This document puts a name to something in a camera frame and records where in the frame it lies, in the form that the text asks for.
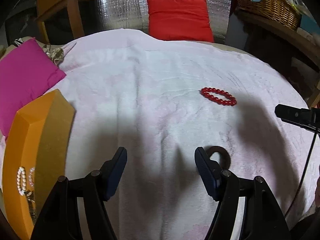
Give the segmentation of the dark wooden bangle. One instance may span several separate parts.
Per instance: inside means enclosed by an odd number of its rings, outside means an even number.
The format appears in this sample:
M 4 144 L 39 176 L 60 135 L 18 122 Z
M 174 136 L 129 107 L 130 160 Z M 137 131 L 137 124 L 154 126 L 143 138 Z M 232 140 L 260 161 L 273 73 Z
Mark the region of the dark wooden bangle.
M 206 149 L 206 153 L 210 160 L 217 161 L 223 170 L 228 170 L 231 166 L 231 156 L 221 146 L 210 146 Z

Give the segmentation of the orange jewelry box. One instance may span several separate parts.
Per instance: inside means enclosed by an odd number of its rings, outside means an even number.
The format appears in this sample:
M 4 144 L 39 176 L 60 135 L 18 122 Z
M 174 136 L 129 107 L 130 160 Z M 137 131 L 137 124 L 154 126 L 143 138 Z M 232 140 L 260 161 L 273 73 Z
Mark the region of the orange jewelry box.
M 25 169 L 27 189 L 40 213 L 58 176 L 65 173 L 75 109 L 56 89 L 17 111 L 6 141 L 2 191 L 7 220 L 20 239 L 30 239 L 34 225 L 27 200 L 18 191 L 17 172 Z

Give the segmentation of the pink white blanket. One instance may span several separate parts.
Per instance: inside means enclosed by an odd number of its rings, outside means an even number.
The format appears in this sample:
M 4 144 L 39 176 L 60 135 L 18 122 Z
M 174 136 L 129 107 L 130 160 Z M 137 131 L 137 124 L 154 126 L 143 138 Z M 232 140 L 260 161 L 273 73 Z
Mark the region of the pink white blanket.
M 58 89 L 75 109 L 65 173 L 76 196 L 56 197 L 42 239 L 107 239 L 89 222 L 86 176 L 119 147 L 127 163 L 116 193 L 102 202 L 118 239 L 203 239 L 218 203 L 208 196 L 194 152 L 221 146 L 237 177 L 264 178 L 293 227 L 315 206 L 319 141 L 282 122 L 276 105 L 306 108 L 290 83 L 244 53 L 188 41 L 161 41 L 138 30 L 103 31 L 63 46 Z M 35 211 L 31 178 L 19 193 Z M 44 213 L 44 205 L 37 216 Z

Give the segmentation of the wicker basket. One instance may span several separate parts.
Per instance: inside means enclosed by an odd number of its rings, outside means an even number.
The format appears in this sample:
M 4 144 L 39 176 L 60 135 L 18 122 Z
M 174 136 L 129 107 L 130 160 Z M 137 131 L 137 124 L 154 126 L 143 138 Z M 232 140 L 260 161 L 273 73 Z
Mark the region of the wicker basket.
M 281 23 L 296 31 L 300 22 L 300 14 L 287 0 L 237 0 L 238 7 L 269 20 Z

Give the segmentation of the magenta pillow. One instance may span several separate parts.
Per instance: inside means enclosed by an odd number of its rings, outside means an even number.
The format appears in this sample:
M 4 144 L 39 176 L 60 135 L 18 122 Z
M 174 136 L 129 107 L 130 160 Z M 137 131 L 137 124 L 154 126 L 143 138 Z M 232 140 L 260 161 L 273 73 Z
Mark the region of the magenta pillow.
M 7 137 L 16 112 L 66 76 L 34 38 L 1 59 L 1 133 Z

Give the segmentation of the patterned small cloth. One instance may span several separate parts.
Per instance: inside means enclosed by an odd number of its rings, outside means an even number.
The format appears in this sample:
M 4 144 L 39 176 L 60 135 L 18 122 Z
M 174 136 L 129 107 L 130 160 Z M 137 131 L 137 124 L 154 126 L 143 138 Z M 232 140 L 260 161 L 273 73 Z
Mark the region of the patterned small cloth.
M 57 67 L 60 65 L 60 63 L 63 61 L 65 55 L 64 51 L 61 47 L 55 47 L 52 45 L 44 45 L 43 51 L 46 53 L 46 55 L 50 58 L 50 60 L 55 64 Z

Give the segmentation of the red pillow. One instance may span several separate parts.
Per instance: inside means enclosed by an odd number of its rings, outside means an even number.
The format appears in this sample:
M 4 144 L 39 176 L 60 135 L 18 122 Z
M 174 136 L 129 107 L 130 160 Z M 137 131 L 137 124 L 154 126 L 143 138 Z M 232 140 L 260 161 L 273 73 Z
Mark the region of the red pillow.
M 149 35 L 163 41 L 214 42 L 206 0 L 147 0 Z

